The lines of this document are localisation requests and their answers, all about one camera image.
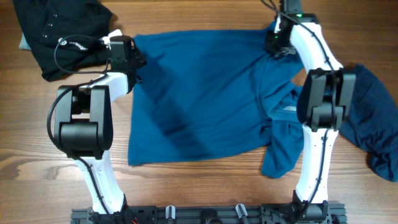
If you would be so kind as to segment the blue polo shirt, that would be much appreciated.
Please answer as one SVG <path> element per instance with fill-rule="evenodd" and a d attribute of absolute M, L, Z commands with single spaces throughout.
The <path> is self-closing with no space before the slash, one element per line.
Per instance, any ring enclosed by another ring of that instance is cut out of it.
<path fill-rule="evenodd" d="M 279 178 L 303 149 L 293 77 L 298 55 L 274 58 L 266 29 L 137 35 L 146 65 L 134 87 L 131 166 L 219 159 L 266 148 L 261 172 Z"/>

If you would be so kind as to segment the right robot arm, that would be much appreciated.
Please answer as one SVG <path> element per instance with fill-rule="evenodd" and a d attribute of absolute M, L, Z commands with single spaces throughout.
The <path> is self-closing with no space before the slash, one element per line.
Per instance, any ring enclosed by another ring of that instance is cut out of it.
<path fill-rule="evenodd" d="M 316 15 L 300 1 L 263 1 L 275 12 L 275 28 L 266 50 L 274 58 L 297 54 L 307 73 L 297 101 L 303 130 L 303 158 L 292 200 L 263 205 L 264 217 L 276 223 L 340 223 L 341 204 L 328 200 L 331 154 L 342 124 L 348 119 L 356 75 L 342 66 L 323 37 Z"/>

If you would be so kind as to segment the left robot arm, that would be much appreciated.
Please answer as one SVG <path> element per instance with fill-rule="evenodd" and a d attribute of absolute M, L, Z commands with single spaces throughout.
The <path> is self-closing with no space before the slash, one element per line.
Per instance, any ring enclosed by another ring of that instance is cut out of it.
<path fill-rule="evenodd" d="M 134 39 L 120 33 L 100 40 L 109 57 L 94 80 L 60 86 L 49 109 L 47 131 L 53 144 L 74 160 L 91 194 L 92 206 L 73 209 L 71 223 L 137 223 L 120 189 L 109 150 L 113 142 L 111 103 L 129 94 L 146 65 Z"/>

